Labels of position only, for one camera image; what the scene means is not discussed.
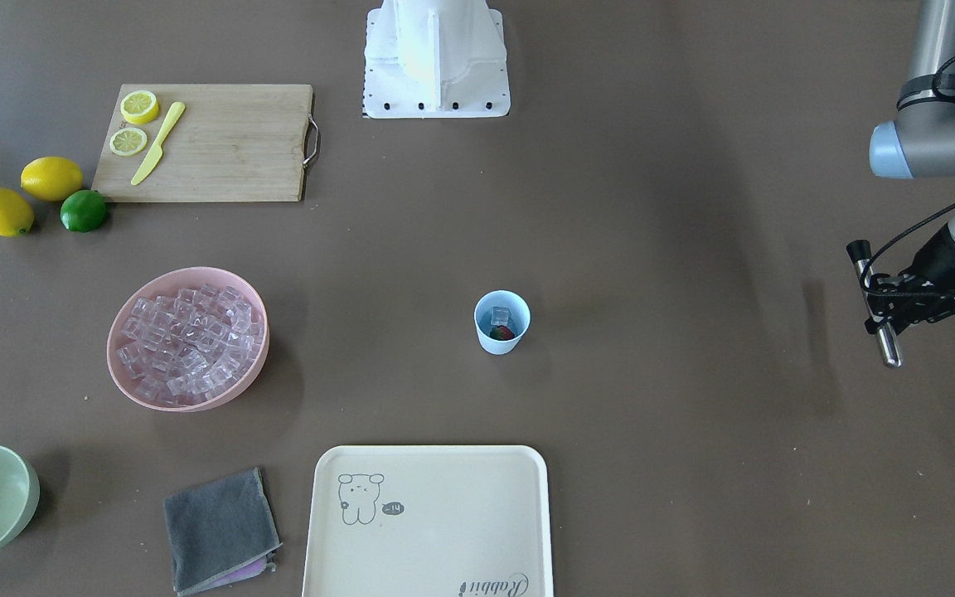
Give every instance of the yellow knife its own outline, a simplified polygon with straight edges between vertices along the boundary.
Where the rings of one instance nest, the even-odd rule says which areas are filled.
[[[178,122],[184,109],[186,109],[186,106],[183,105],[182,102],[175,102],[167,109],[167,116],[164,117],[164,122],[160,125],[160,131],[157,132],[157,137],[153,140],[151,146],[149,146],[149,151],[147,151],[147,156],[143,158],[143,163],[139,166],[139,171],[135,173],[135,177],[132,177],[133,185],[144,181],[145,177],[148,177],[149,173],[153,172],[157,163],[160,162],[160,156],[164,155],[164,150],[162,150],[160,146],[164,143],[167,134],[172,132],[172,126],[175,126],[175,123]]]

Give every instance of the pink bowl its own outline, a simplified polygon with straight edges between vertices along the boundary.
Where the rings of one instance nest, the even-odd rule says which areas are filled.
[[[219,396],[212,398],[212,400],[206,400],[199,405],[182,405],[182,407],[166,407],[165,405],[149,404],[143,400],[143,398],[133,393],[139,385],[140,380],[130,378],[128,373],[124,371],[123,363],[117,358],[118,349],[124,344],[130,343],[130,339],[124,336],[120,330],[124,322],[128,321],[132,307],[135,306],[135,302],[138,301],[138,299],[147,298],[152,301],[152,299],[155,299],[159,295],[174,296],[176,292],[183,288],[200,288],[202,284],[212,284],[212,286],[216,286],[217,288],[223,288],[225,286],[235,287],[236,290],[241,292],[247,301],[253,305],[254,314],[260,314],[261,325],[263,325],[263,342],[260,345],[260,354],[257,356],[257,360],[253,363],[253,366],[250,367],[250,370],[247,371],[241,379]],[[148,282],[145,286],[140,288],[136,294],[132,294],[132,298],[129,298],[128,302],[124,303],[124,306],[120,309],[120,313],[117,313],[117,318],[113,320],[113,327],[109,329],[109,340],[105,343],[105,360],[109,364],[109,374],[113,377],[113,382],[116,383],[117,388],[120,388],[121,392],[130,398],[130,400],[135,400],[136,403],[154,410],[197,412],[226,404],[229,400],[234,400],[236,396],[244,392],[246,388],[249,388],[250,383],[253,383],[253,380],[257,378],[257,375],[260,373],[260,370],[263,369],[265,360],[268,359],[269,344],[268,313],[266,313],[264,309],[264,303],[261,301],[260,295],[250,286],[250,283],[245,282],[245,280],[238,275],[226,271],[226,269],[185,268],[176,269],[174,272],[169,272],[158,277],[158,279],[151,280],[151,282]]]

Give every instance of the knife handle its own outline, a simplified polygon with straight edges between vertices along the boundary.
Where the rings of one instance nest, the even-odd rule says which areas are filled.
[[[186,105],[182,102],[173,102],[172,106],[167,109],[167,116],[164,116],[164,122],[160,125],[160,131],[157,131],[157,137],[153,140],[155,146],[164,143],[167,134],[172,132],[173,126],[179,121],[179,117],[182,116],[182,111],[186,108]]]

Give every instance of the folded cloth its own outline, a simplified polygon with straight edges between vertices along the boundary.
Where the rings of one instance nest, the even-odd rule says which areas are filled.
[[[164,521],[179,597],[275,570],[282,543],[258,468],[167,497]]]

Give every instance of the lemon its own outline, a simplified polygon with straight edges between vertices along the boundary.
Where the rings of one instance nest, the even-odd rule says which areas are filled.
[[[68,158],[39,158],[20,173],[20,188],[43,201],[64,201],[83,187],[83,170]]]
[[[108,215],[105,197],[99,192],[75,192],[61,204],[61,224],[65,224],[65,230],[75,233],[87,233],[102,226]]]
[[[20,193],[0,187],[0,235],[22,235],[32,229],[35,212]]]
[[[143,151],[146,142],[147,134],[143,129],[128,126],[109,137],[109,151],[127,158],[128,155]]]
[[[120,113],[131,124],[146,124],[160,114],[157,96],[152,91],[132,91],[120,101]]]

